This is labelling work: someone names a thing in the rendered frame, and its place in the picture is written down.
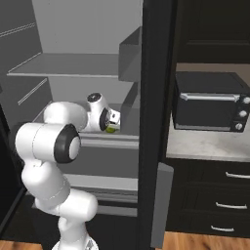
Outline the grey open fridge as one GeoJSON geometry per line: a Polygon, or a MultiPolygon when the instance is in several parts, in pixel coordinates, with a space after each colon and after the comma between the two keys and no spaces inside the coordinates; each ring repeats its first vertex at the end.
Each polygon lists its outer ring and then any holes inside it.
{"type": "MultiPolygon", "coordinates": [[[[9,76],[39,54],[114,54],[142,27],[143,0],[0,0],[0,101],[10,126],[34,121],[51,101],[104,94],[119,110],[135,82],[108,77],[9,76]]],[[[83,146],[67,174],[138,179],[139,149],[83,146]]],[[[133,203],[101,205],[136,208],[133,203]]],[[[136,250],[136,217],[99,214],[88,228],[101,250],[136,250]]]]}

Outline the grey fridge door bin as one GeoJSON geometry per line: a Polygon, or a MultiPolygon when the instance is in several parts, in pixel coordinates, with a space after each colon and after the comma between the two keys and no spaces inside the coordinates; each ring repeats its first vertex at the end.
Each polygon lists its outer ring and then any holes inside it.
{"type": "Polygon", "coordinates": [[[140,131],[140,95],[139,83],[135,82],[121,106],[121,133],[138,136],[140,131]]]}
{"type": "Polygon", "coordinates": [[[171,166],[158,164],[150,242],[152,248],[163,246],[173,176],[174,169],[171,166]]]}
{"type": "Polygon", "coordinates": [[[119,44],[118,79],[138,82],[141,77],[142,28],[139,26],[119,44]]]}

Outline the grey fridge shelf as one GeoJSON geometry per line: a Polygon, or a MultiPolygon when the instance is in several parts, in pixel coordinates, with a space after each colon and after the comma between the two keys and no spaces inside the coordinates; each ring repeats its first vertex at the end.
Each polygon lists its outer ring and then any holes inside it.
{"type": "Polygon", "coordinates": [[[8,72],[9,76],[118,77],[114,54],[39,54],[8,72]]]}
{"type": "MultiPolygon", "coordinates": [[[[50,103],[35,117],[34,122],[72,123],[79,130],[87,125],[87,111],[79,104],[69,104],[67,102],[50,103]]],[[[79,136],[83,146],[139,148],[139,137],[134,135],[79,130],[79,136]]]]}

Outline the black fridge door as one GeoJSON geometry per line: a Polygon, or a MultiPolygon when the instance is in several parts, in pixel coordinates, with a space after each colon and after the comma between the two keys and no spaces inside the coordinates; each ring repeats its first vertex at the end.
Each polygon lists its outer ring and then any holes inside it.
{"type": "Polygon", "coordinates": [[[144,0],[136,250],[151,250],[157,168],[178,0],[144,0]]]}
{"type": "Polygon", "coordinates": [[[24,192],[19,172],[21,164],[11,151],[9,132],[10,129],[0,101],[0,237],[24,192]]]}

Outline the black toaster oven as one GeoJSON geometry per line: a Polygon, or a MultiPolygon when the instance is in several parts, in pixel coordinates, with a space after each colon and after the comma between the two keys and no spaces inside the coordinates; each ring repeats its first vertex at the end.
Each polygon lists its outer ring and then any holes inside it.
{"type": "Polygon", "coordinates": [[[179,71],[176,73],[172,117],[176,130],[216,131],[242,133],[250,113],[250,87],[235,72],[179,71]],[[235,94],[235,102],[185,101],[181,93],[235,94]],[[240,117],[245,110],[247,115],[240,117]],[[241,130],[235,125],[241,123],[241,130]]]}

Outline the black wall cupboard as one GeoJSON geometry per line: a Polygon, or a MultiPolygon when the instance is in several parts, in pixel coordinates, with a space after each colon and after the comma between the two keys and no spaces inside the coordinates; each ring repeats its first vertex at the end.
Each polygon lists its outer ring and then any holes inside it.
{"type": "Polygon", "coordinates": [[[250,0],[184,0],[179,63],[250,63],[250,0]]]}

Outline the grey fridge drawer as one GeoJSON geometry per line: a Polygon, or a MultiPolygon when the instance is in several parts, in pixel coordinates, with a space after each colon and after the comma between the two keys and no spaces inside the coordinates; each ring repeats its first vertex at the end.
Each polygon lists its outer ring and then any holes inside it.
{"type": "Polygon", "coordinates": [[[32,183],[28,192],[41,211],[80,223],[91,221],[97,214],[137,216],[136,208],[99,204],[100,201],[136,204],[137,179],[56,174],[32,183]]]}

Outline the black drawer front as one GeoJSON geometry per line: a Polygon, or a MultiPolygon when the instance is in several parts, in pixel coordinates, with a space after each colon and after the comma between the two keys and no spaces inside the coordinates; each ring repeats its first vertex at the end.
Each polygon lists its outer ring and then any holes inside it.
{"type": "Polygon", "coordinates": [[[250,238],[250,218],[219,214],[172,213],[168,216],[166,229],[177,232],[250,238]],[[212,230],[211,225],[218,228],[234,228],[234,232],[212,230]]]}
{"type": "Polygon", "coordinates": [[[226,172],[250,175],[250,163],[212,160],[188,160],[187,184],[211,187],[250,187],[250,180],[228,178],[226,172]]]}
{"type": "Polygon", "coordinates": [[[250,216],[250,192],[226,188],[190,187],[185,190],[182,210],[250,216]],[[216,201],[228,205],[246,204],[248,209],[221,208],[215,205],[216,201]]]}

